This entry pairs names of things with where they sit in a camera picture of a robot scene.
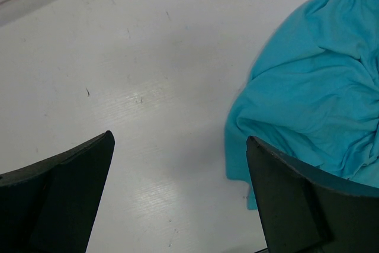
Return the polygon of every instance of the blue cloth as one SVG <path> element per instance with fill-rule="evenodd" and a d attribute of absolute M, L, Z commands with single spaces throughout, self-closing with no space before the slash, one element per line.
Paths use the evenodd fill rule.
<path fill-rule="evenodd" d="M 379 0 L 310 0 L 258 57 L 225 128 L 226 174 L 251 185 L 246 139 L 379 187 Z M 253 192 L 248 208 L 256 209 Z"/>

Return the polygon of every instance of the crumpled towel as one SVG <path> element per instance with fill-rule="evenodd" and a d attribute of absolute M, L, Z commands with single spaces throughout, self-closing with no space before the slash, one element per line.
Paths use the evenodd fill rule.
<path fill-rule="evenodd" d="M 225 128 L 226 174 L 251 185 L 257 136 L 331 174 L 379 187 L 379 0 L 310 0 L 256 61 Z M 256 209 L 253 192 L 248 208 Z"/>

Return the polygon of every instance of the turquoise fabric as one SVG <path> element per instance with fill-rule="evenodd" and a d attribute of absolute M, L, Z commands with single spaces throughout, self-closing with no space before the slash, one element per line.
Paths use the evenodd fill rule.
<path fill-rule="evenodd" d="M 256 61 L 225 128 L 226 174 L 251 184 L 258 136 L 329 173 L 379 187 L 379 0 L 310 0 Z M 248 208 L 256 209 L 253 192 Z"/>

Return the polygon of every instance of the cloth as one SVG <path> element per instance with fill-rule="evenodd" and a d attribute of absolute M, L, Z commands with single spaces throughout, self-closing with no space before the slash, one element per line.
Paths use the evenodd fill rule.
<path fill-rule="evenodd" d="M 256 61 L 225 127 L 226 174 L 251 185 L 257 136 L 331 174 L 379 187 L 379 0 L 310 0 Z M 256 209 L 253 191 L 248 208 Z"/>

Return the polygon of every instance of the white table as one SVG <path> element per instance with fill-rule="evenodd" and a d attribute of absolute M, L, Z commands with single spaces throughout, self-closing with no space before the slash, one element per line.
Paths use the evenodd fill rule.
<path fill-rule="evenodd" d="M 88 252 L 262 249 L 223 126 L 270 34 L 306 0 L 13 0 L 0 6 L 0 172 L 109 129 Z"/>

